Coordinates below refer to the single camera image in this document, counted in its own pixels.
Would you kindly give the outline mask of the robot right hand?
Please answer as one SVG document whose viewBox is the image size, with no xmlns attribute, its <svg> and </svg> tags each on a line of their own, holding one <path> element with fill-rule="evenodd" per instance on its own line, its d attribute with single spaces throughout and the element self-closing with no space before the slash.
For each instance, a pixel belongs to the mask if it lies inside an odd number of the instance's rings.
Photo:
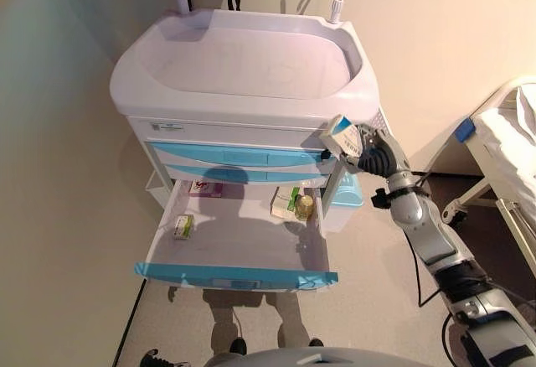
<svg viewBox="0 0 536 367">
<path fill-rule="evenodd" d="M 394 174 L 410 171 L 410 164 L 402 147 L 388 130 L 366 124 L 358 124 L 355 127 L 361 148 L 360 156 L 350 156 L 341 151 L 338 158 L 349 173 L 365 172 L 389 178 Z"/>
</svg>

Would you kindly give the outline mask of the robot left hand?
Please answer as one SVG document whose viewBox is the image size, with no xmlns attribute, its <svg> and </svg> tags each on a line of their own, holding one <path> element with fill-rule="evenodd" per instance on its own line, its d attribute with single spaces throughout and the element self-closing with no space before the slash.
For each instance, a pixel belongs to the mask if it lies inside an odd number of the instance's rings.
<svg viewBox="0 0 536 367">
<path fill-rule="evenodd" d="M 158 356 L 158 349 L 150 349 L 143 356 L 140 367 L 173 367 L 174 363 Z"/>
</svg>

